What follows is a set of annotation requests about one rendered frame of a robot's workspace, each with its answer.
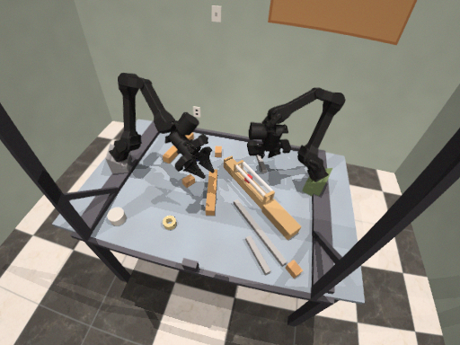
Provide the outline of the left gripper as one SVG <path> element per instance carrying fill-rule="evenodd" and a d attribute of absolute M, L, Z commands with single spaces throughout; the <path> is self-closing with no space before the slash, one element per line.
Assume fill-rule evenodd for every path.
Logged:
<path fill-rule="evenodd" d="M 194 149 L 195 153 L 194 152 L 191 153 L 188 147 L 186 146 L 185 141 L 190 142 L 190 140 L 184 139 L 176 147 L 176 149 L 178 150 L 177 154 L 181 154 L 185 156 L 181 156 L 181 158 L 176 162 L 175 169 L 179 172 L 183 170 L 183 167 L 184 167 L 184 170 L 183 170 L 184 172 L 192 173 L 192 174 L 199 176 L 202 179 L 205 179 L 206 178 L 205 174 L 200 170 L 200 168 L 197 165 L 197 159 L 201 166 L 203 166 L 208 171 L 213 173 L 214 168 L 209 159 L 212 149 L 209 146 L 206 146 L 202 149 L 196 148 Z"/>

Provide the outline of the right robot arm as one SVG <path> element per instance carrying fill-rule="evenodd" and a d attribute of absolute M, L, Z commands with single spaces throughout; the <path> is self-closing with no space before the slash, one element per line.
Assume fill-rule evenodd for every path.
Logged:
<path fill-rule="evenodd" d="M 311 91 L 302 94 L 291 102 L 273 107 L 269 109 L 268 116 L 262 123 L 251 122 L 249 139 L 261 140 L 263 143 L 265 140 L 264 138 L 267 137 L 270 142 L 279 142 L 282 134 L 288 133 L 288 126 L 285 124 L 279 125 L 279 123 L 286 120 L 294 111 L 297 111 L 316 99 L 323 101 L 323 113 L 308 143 L 305 146 L 301 145 L 300 150 L 297 152 L 297 158 L 300 163 L 307 167 L 310 178 L 314 181 L 319 181 L 329 174 L 324 169 L 323 160 L 321 158 L 321 160 L 317 159 L 319 158 L 318 148 L 333 116 L 345 103 L 345 97 L 342 93 L 333 93 L 322 88 L 313 88 Z"/>

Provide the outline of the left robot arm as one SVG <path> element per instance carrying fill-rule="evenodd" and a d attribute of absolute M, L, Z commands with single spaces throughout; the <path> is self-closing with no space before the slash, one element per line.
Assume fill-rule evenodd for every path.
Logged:
<path fill-rule="evenodd" d="M 162 105 L 152 86 L 152 82 L 148 79 L 140 78 L 136 74 L 129 73 L 121 73 L 118 76 L 119 90 L 123 95 L 124 131 L 119 142 L 115 140 L 114 148 L 109 151 L 116 162 L 128 159 L 129 151 L 139 149 L 142 144 L 141 135 L 136 131 L 136 94 L 138 89 L 140 89 L 150 110 L 153 112 L 157 131 L 162 134 L 171 132 L 169 136 L 165 137 L 165 144 L 172 143 L 177 147 L 181 141 L 187 139 L 186 135 L 189 136 L 199 124 L 198 119 L 188 112 L 184 112 L 179 120 L 175 120 L 172 114 Z M 190 152 L 193 153 L 194 149 L 201 149 L 200 145 L 204 146 L 208 143 L 208 137 L 199 136 L 194 139 L 194 142 L 186 141 L 185 143 Z"/>

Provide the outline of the beige roll of tape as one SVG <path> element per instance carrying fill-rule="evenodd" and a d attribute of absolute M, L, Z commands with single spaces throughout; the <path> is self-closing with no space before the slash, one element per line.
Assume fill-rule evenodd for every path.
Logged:
<path fill-rule="evenodd" d="M 168 222 L 171 222 L 170 224 L 167 224 Z M 176 227 L 176 219 L 173 216 L 167 216 L 163 220 L 164 228 L 167 230 L 172 230 Z"/>

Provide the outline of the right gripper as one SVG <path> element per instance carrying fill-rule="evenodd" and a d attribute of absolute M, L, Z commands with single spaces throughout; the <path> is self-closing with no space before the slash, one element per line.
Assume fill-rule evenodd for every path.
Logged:
<path fill-rule="evenodd" d="M 278 146 L 276 146 L 278 145 Z M 291 151 L 291 146 L 287 139 L 280 139 L 279 142 L 273 143 L 265 138 L 263 144 L 258 144 L 256 141 L 247 143 L 249 156 L 258 155 L 261 156 L 261 159 L 265 156 L 264 152 L 269 152 L 268 158 L 271 158 L 275 155 L 280 155 L 280 149 L 282 148 L 282 153 L 287 154 Z M 277 149 L 278 148 L 278 149 Z"/>

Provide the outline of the white short cylinder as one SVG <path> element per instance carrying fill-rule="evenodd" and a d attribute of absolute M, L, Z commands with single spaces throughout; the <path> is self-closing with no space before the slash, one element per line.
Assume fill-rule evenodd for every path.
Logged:
<path fill-rule="evenodd" d="M 126 215 L 122 208 L 113 208 L 107 215 L 111 224 L 114 226 L 120 226 L 126 221 Z"/>

